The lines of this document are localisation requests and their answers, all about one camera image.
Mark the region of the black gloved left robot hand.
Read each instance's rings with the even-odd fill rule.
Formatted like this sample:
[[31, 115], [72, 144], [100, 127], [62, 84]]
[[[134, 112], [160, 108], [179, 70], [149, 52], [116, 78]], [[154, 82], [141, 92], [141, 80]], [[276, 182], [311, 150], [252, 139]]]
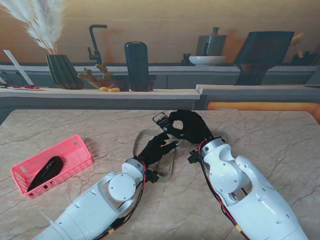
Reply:
[[137, 159], [141, 163], [144, 162], [146, 166], [160, 161], [164, 155], [168, 154], [171, 150], [174, 150], [180, 144], [178, 141], [167, 143], [167, 140], [169, 139], [169, 136], [164, 132], [154, 136], [137, 156]]

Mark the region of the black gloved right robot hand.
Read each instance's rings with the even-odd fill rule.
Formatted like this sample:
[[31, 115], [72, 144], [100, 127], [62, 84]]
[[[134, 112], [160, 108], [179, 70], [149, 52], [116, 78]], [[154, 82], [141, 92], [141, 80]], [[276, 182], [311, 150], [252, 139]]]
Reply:
[[[200, 144], [204, 140], [213, 138], [211, 131], [202, 117], [194, 111], [179, 109], [170, 113], [170, 124], [165, 132], [180, 140], [186, 140], [192, 144]], [[182, 122], [182, 129], [173, 127], [176, 121]]]

